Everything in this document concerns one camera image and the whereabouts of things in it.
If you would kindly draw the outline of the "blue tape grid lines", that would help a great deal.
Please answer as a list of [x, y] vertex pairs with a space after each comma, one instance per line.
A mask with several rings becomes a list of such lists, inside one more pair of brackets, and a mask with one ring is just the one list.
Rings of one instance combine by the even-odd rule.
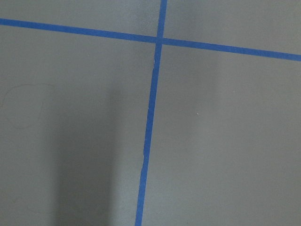
[[166, 11], [167, 11], [167, 1], [162, 0], [160, 2], [156, 36], [105, 31], [99, 29], [80, 28], [80, 27], [58, 25], [58, 24], [46, 24], [46, 23], [30, 22], [24, 20], [7, 19], [7, 18], [1, 18], [0, 20], [0, 24], [4, 26], [12, 26], [12, 27], [27, 28], [27, 29], [35, 29], [35, 30], [52, 31], [52, 32], [73, 33], [73, 34], [80, 34], [86, 36], [111, 38], [115, 40], [128, 40], [128, 41], [153, 43], [155, 45], [152, 77], [151, 77], [151, 84], [150, 84], [150, 94], [149, 94], [149, 101], [148, 101], [147, 121], [146, 121], [145, 136], [144, 136], [143, 164], [140, 173], [139, 190], [138, 190], [136, 214], [135, 214], [136, 226], [142, 225], [142, 221], [143, 221], [143, 209], [144, 209], [145, 193], [146, 193], [146, 185], [147, 185], [147, 175], [148, 175], [148, 166], [149, 166], [149, 158], [150, 158], [150, 150], [151, 150], [151, 139], [152, 139], [155, 106], [156, 106], [162, 47], [164, 45], [168, 45], [168, 46], [175, 46], [175, 47], [228, 52], [228, 53], [235, 53], [241, 55], [267, 57], [267, 58], [275, 58], [275, 59], [290, 60], [290, 61], [301, 60], [301, 56], [299, 54], [166, 38], [164, 37]]

